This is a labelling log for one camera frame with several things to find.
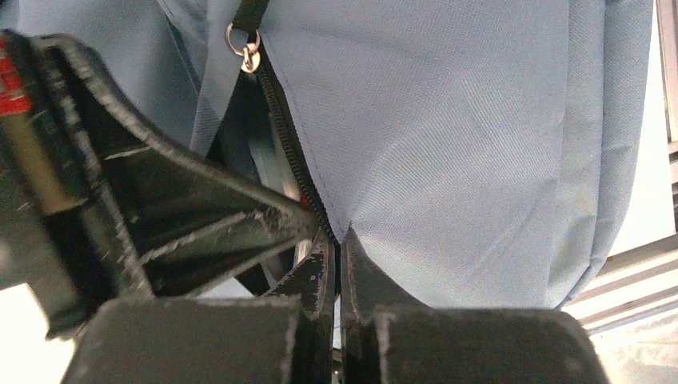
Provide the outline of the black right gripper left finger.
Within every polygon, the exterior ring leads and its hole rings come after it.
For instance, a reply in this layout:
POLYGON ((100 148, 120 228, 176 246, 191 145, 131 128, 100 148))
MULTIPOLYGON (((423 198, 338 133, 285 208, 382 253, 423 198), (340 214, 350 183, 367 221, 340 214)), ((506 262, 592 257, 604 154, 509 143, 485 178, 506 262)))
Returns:
POLYGON ((335 245, 324 233, 266 296, 291 298, 299 315, 291 350, 291 383, 330 383, 333 374, 335 245))

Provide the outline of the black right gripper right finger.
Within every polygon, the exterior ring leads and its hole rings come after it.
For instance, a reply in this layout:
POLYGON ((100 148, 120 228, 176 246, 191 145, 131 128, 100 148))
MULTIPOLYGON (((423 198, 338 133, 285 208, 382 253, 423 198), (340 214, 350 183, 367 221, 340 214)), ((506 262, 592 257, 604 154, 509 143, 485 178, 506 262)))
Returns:
POLYGON ((378 314, 425 304, 393 281, 350 228, 341 244, 341 343, 344 383, 381 383, 378 314))

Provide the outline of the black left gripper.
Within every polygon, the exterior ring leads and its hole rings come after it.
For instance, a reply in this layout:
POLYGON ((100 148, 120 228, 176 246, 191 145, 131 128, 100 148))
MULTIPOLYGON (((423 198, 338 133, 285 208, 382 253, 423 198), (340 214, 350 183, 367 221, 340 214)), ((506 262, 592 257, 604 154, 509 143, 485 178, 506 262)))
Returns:
POLYGON ((311 210, 163 134, 93 49, 1 39, 32 103, 1 116, 1 286, 30 288, 46 338, 116 298, 198 295, 317 234, 311 210))

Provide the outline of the blue student backpack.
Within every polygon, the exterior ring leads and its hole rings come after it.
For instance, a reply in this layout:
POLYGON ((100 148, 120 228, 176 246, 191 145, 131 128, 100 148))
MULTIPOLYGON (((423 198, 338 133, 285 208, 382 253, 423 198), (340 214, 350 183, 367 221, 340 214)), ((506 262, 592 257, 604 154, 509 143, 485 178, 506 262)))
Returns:
POLYGON ((4 1, 100 53, 142 113, 264 180, 430 306, 560 308, 628 209, 650 1, 4 1))

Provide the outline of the red clear pen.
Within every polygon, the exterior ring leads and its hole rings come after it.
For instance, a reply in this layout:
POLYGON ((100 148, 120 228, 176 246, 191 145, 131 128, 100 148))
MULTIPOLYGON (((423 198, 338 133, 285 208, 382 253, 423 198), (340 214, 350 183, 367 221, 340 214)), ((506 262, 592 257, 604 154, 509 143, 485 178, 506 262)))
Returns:
POLYGON ((18 68, 7 44, 1 39, 1 116, 23 114, 31 108, 32 103, 25 92, 18 68))

